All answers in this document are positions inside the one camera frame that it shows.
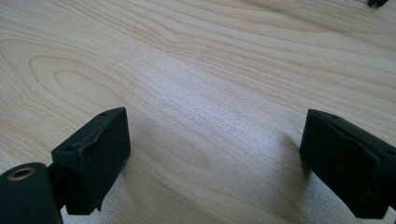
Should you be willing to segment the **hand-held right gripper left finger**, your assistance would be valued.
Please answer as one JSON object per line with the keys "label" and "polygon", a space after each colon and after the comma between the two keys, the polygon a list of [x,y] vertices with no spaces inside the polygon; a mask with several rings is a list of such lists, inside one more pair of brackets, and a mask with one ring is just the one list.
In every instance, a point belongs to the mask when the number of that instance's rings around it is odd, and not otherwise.
{"label": "hand-held right gripper left finger", "polygon": [[56,205],[70,215],[100,210],[131,155],[127,111],[100,113],[51,151]]}

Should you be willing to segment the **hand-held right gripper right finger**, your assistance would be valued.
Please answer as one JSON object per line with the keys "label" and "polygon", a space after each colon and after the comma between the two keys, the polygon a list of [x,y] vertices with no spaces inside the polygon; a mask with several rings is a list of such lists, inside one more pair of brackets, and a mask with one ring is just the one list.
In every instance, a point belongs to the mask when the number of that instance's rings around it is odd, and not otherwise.
{"label": "hand-held right gripper right finger", "polygon": [[396,210],[396,147],[333,114],[310,109],[300,145],[304,163],[358,218]]}

